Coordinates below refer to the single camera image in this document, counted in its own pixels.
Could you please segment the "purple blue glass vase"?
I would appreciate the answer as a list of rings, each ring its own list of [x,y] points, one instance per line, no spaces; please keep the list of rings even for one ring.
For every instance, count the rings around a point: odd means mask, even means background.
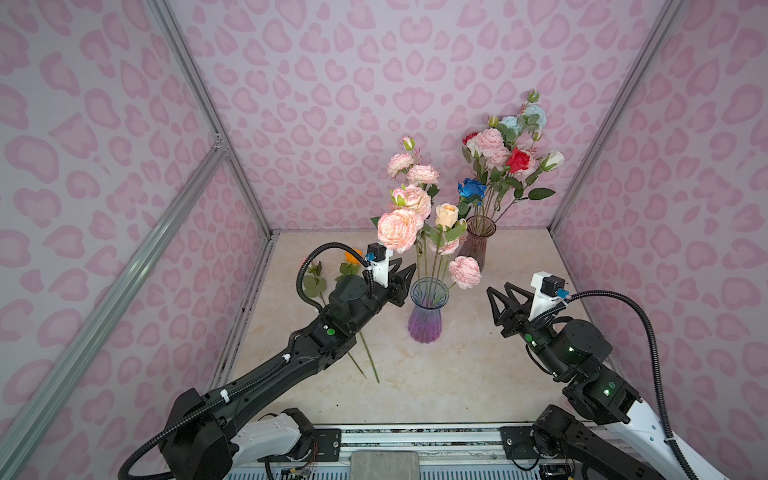
[[[442,309],[450,298],[448,287],[436,278],[419,279],[411,287],[410,298],[414,304],[408,321],[411,338],[422,344],[435,342],[442,333]]]

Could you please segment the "orange flower stem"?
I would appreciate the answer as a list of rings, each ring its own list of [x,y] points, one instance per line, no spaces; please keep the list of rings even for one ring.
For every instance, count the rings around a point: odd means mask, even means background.
[[[341,280],[345,279],[346,277],[351,276],[357,276],[362,271],[362,265],[357,260],[357,258],[348,252],[344,254],[344,260],[339,265],[339,276],[335,279],[336,282],[340,282]],[[368,342],[366,341],[366,338],[362,332],[358,334],[360,341],[363,344],[363,348],[366,352],[368,361],[370,363],[371,369],[374,374],[374,378],[378,384],[381,383],[380,376],[378,373],[378,369],[376,367],[373,355],[370,351]]]

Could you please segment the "pink flower sprig low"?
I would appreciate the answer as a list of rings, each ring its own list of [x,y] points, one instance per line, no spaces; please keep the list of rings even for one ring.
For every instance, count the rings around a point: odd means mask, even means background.
[[[458,287],[467,290],[478,286],[482,279],[480,266],[476,259],[468,256],[455,256],[460,247],[458,239],[439,244],[430,243],[435,253],[436,264],[432,277],[445,284],[448,289]]]

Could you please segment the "smoky pink glass vase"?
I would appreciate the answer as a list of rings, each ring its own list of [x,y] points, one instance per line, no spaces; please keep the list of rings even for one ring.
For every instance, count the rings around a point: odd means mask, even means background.
[[[474,215],[467,219],[467,233],[458,250],[459,256],[473,258],[483,271],[488,239],[496,233],[496,223],[488,216]]]

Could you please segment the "pink rose long stem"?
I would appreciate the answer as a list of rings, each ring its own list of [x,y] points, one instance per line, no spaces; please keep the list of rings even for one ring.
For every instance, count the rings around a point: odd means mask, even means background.
[[[328,278],[324,274],[324,267],[321,261],[313,261],[310,264],[303,277],[302,288],[308,298],[318,300],[322,307],[328,304],[332,288],[329,286]]]

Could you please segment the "blue flower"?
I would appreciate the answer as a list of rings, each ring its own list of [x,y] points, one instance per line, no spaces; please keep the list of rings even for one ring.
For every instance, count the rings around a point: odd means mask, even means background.
[[[458,218],[466,219],[482,211],[487,186],[476,178],[465,178],[458,184]]]

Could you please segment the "small red rose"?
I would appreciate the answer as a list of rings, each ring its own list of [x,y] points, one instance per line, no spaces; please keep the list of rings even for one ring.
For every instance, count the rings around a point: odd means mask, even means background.
[[[523,198],[525,177],[532,165],[531,154],[519,148],[513,148],[505,157],[497,154],[483,158],[479,179],[486,186],[482,207],[484,216],[493,217],[500,212],[509,194],[512,195],[512,202]]]

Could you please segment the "white rose long stem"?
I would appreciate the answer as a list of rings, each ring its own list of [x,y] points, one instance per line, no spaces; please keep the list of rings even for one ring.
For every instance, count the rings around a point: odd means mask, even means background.
[[[547,199],[555,194],[555,191],[549,187],[536,187],[536,183],[547,174],[557,170],[565,161],[565,156],[558,150],[552,150],[542,156],[536,157],[532,150],[528,151],[533,159],[533,165],[530,168],[530,173],[525,177],[525,192],[523,198],[515,202],[511,200],[506,206],[502,206],[502,210],[495,216],[496,220],[500,220],[513,206],[527,201],[541,201]]]

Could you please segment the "pink carnation sprig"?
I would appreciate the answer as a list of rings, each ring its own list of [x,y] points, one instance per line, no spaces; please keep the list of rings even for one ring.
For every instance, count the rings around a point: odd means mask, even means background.
[[[467,145],[463,145],[464,152],[470,158],[470,166],[476,179],[479,179],[482,167],[480,163],[483,158],[490,158],[500,154],[505,157],[510,150],[507,148],[501,133],[495,129],[495,126],[488,126],[487,128],[477,131],[480,132],[476,137],[470,140]]]

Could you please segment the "light blue flower sprig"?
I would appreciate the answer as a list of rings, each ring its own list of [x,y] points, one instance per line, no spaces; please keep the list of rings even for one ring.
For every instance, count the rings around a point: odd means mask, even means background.
[[[530,90],[516,115],[504,116],[498,121],[495,129],[501,133],[506,144],[542,139],[548,120],[546,111],[539,105],[540,98],[539,91]]]

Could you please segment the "pink peach peony sprig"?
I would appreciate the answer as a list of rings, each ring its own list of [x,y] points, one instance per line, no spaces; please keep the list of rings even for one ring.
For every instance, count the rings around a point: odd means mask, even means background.
[[[390,191],[391,210],[372,218],[377,241],[388,253],[414,250],[418,279],[445,282],[449,263],[468,230],[457,205],[433,205],[425,187],[401,185]]]

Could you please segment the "red rose long stem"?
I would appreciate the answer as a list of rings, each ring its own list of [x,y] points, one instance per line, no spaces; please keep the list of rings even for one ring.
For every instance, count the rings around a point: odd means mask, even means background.
[[[464,139],[462,140],[462,144],[466,146],[466,145],[467,145],[467,143],[468,143],[470,140],[472,140],[474,137],[476,137],[476,136],[477,136],[479,133],[480,133],[480,132],[473,132],[473,133],[471,133],[471,134],[467,135],[467,136],[466,136],[466,137],[464,137]]]

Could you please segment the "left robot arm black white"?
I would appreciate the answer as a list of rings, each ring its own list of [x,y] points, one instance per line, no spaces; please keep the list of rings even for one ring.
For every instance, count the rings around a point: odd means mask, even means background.
[[[237,452],[234,437],[270,403],[330,367],[356,344],[356,335],[382,308],[401,307],[414,264],[388,273],[388,286],[352,276],[340,281],[327,305],[287,346],[242,377],[205,394],[194,388],[174,402],[158,448],[170,472],[163,479],[222,479]]]

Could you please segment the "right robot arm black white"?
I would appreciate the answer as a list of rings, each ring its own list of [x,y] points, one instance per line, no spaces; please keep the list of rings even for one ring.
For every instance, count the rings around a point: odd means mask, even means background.
[[[637,302],[609,290],[570,294],[564,279],[546,272],[535,274],[531,286],[488,288],[493,321],[503,337],[520,337],[534,363],[563,384],[574,411],[547,406],[530,427],[527,445],[541,457],[573,459],[584,473],[606,479],[724,478],[672,429],[655,333]],[[571,303],[591,297],[617,300],[639,317],[650,350],[654,405],[606,365],[613,347],[598,327],[564,315]]]

